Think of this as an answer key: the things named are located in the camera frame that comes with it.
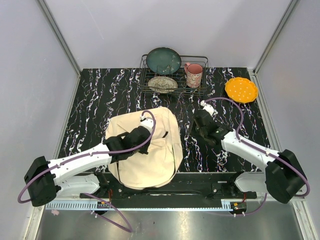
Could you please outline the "cream canvas student bag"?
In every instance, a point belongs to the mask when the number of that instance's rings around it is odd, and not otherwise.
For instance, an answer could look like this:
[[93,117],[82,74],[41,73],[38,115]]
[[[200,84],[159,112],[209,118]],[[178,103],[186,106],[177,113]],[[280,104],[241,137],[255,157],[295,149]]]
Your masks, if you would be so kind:
[[183,160],[180,130],[175,115],[166,107],[150,109],[156,120],[148,154],[136,153],[108,165],[109,172],[134,190],[159,188],[168,184]]

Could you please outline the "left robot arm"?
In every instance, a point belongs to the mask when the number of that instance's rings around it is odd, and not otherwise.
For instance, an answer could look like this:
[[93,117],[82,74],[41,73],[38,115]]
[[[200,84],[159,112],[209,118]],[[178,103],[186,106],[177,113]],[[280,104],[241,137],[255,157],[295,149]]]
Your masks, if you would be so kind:
[[33,160],[24,176],[25,187],[18,195],[20,204],[31,202],[40,207],[51,202],[63,190],[62,182],[86,170],[127,160],[136,153],[148,154],[155,129],[138,126],[131,132],[111,136],[93,148],[68,157]]

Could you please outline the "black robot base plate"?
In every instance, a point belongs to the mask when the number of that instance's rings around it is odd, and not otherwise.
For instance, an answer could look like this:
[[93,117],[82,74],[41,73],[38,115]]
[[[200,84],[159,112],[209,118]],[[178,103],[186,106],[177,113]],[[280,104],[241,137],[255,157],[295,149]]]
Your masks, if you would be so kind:
[[234,173],[179,172],[166,185],[142,190],[120,183],[111,173],[98,173],[99,189],[93,196],[110,199],[124,209],[219,208],[222,200],[255,200],[255,192],[243,193],[233,184]]

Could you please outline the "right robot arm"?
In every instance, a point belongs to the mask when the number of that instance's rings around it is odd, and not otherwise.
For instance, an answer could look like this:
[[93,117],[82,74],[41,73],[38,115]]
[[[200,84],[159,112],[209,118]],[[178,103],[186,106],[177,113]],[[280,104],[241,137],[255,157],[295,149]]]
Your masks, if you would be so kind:
[[306,175],[292,151],[286,149],[279,152],[246,140],[236,130],[216,123],[211,110],[195,111],[191,134],[211,146],[222,147],[224,151],[260,169],[260,172],[243,172],[234,176],[233,182],[227,185],[228,195],[232,198],[239,198],[245,192],[261,192],[286,204],[306,184]]

